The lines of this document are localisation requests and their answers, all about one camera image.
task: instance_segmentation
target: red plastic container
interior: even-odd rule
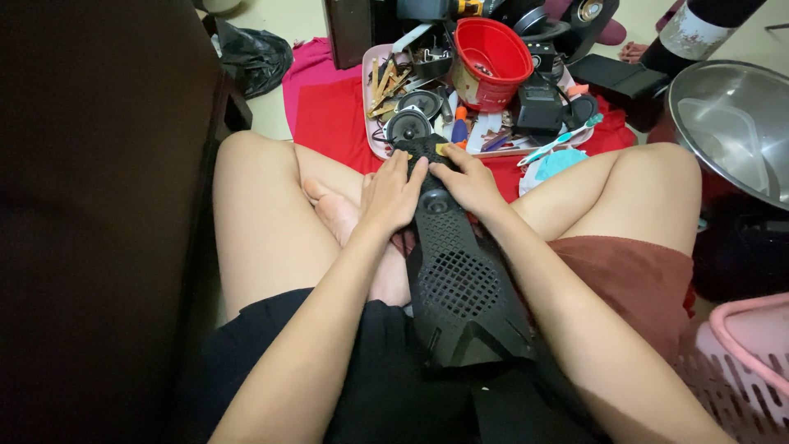
[[[454,44],[460,60],[452,68],[452,83],[458,97],[472,109],[501,111],[512,100],[518,85],[534,71],[532,55],[523,40],[498,21],[458,20]]]

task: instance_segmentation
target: brown shorts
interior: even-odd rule
[[[672,363],[688,324],[682,307],[693,260],[632,239],[578,236],[548,243],[586,284]]]

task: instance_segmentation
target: pink plastic basket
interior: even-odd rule
[[[675,370],[737,442],[789,442],[789,293],[717,307],[683,335]]]

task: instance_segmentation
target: black plastic bag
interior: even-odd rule
[[[216,19],[216,33],[224,66],[235,67],[243,81],[244,98],[252,99],[276,88],[294,62],[290,45],[268,31],[242,29]]]

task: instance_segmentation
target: forearm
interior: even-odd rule
[[[212,442],[320,442],[345,380],[362,309],[388,239],[357,226],[269,346]]]
[[[617,442],[730,442],[649,344],[511,209],[482,222],[565,375]]]

